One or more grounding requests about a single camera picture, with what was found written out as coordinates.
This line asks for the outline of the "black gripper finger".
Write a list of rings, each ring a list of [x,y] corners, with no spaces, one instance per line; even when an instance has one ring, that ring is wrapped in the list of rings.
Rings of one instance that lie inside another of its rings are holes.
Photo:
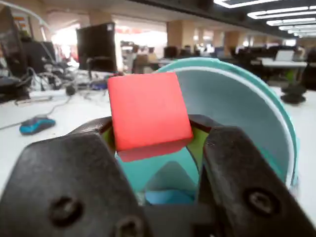
[[[3,237],[146,237],[148,222],[102,134],[111,118],[28,145],[0,200]]]
[[[197,200],[214,218],[213,237],[313,237],[316,230],[251,139],[235,126],[189,115],[206,133]]]

